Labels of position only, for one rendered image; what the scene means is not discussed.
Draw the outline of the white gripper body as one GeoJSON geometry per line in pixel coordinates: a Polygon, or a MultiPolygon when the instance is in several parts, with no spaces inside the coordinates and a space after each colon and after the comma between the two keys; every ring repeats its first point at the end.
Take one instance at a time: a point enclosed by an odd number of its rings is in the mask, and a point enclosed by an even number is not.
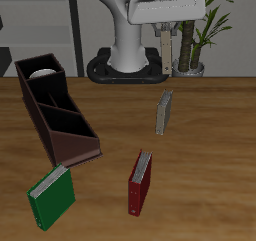
{"type": "Polygon", "coordinates": [[[130,0],[130,24],[163,23],[202,19],[205,0],[130,0]]]}

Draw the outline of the grey book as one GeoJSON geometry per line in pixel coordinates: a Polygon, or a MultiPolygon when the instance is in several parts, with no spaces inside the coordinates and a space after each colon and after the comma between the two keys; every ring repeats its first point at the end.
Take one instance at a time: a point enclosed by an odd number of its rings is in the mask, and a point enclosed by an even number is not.
{"type": "Polygon", "coordinates": [[[171,113],[172,95],[173,95],[172,91],[164,90],[157,104],[156,128],[155,128],[155,132],[157,134],[163,135],[165,128],[168,124],[170,113],[171,113]]]}

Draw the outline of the white mug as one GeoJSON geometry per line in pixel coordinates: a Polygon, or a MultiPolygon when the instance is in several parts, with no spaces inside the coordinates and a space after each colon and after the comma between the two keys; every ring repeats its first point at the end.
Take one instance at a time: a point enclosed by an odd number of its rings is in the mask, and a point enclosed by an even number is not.
{"type": "Polygon", "coordinates": [[[37,77],[42,77],[50,74],[56,73],[55,70],[53,69],[41,69],[33,72],[30,76],[29,79],[37,78],[37,77]]]}

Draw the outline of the dark brown desk caddy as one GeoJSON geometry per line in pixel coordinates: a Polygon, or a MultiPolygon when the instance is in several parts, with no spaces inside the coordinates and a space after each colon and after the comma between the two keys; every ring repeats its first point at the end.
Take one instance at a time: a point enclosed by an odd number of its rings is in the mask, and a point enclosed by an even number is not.
{"type": "Polygon", "coordinates": [[[15,62],[23,101],[53,166],[67,168],[102,156],[100,141],[68,93],[65,71],[53,54],[15,62]],[[54,74],[29,79],[41,69],[54,74]]]}

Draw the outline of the red book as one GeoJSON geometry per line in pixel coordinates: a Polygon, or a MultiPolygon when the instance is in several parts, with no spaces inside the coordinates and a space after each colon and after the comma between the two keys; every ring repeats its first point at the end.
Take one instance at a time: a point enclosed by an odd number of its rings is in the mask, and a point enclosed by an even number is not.
{"type": "Polygon", "coordinates": [[[152,153],[140,150],[128,179],[128,213],[138,217],[151,180],[152,153]]]}

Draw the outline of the green book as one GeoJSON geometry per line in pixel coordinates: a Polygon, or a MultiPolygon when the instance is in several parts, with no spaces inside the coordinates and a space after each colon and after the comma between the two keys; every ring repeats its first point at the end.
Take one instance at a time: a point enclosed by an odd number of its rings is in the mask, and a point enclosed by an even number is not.
{"type": "Polygon", "coordinates": [[[59,163],[26,194],[37,226],[47,231],[75,202],[70,170],[59,163]]]}

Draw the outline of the pot plant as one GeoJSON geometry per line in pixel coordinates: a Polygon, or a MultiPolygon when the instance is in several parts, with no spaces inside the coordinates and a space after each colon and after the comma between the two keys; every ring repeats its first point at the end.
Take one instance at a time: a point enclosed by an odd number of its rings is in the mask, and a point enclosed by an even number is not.
{"type": "Polygon", "coordinates": [[[216,23],[213,23],[217,6],[210,9],[203,17],[205,27],[202,31],[195,27],[194,20],[183,21],[178,30],[182,33],[180,56],[173,62],[174,77],[202,77],[204,65],[199,61],[201,49],[206,46],[214,45],[211,39],[219,32],[230,30],[231,26],[225,26],[228,21],[229,13],[223,15],[216,23]]]}

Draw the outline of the grey shelf unit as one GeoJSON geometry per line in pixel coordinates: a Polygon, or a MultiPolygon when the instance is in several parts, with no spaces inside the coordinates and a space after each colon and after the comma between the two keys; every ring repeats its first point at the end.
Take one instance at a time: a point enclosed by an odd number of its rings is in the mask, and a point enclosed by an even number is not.
{"type": "Polygon", "coordinates": [[[0,0],[0,46],[70,46],[68,0],[0,0]]]}

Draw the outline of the dark grey block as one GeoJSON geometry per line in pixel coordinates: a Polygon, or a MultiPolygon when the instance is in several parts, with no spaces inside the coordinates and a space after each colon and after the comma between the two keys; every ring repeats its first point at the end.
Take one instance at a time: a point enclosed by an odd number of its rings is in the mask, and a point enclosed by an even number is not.
{"type": "Polygon", "coordinates": [[[12,62],[10,49],[0,47],[0,77],[3,77],[12,62]]]}

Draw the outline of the flat black base plate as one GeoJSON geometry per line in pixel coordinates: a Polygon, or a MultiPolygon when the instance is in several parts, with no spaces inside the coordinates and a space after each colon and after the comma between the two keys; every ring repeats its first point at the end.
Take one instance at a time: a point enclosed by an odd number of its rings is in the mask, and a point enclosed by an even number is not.
{"type": "Polygon", "coordinates": [[[162,73],[162,59],[156,48],[146,47],[146,57],[149,64],[138,72],[122,73],[107,64],[110,58],[109,47],[101,48],[97,56],[87,65],[87,75],[91,81],[98,84],[158,84],[168,78],[162,73]]]}

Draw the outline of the dark vertical post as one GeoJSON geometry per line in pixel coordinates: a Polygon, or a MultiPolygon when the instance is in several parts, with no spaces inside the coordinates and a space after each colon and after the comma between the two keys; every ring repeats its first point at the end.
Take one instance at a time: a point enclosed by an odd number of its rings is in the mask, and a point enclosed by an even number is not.
{"type": "Polygon", "coordinates": [[[84,63],[77,0],[69,0],[77,75],[84,76],[84,63]]]}

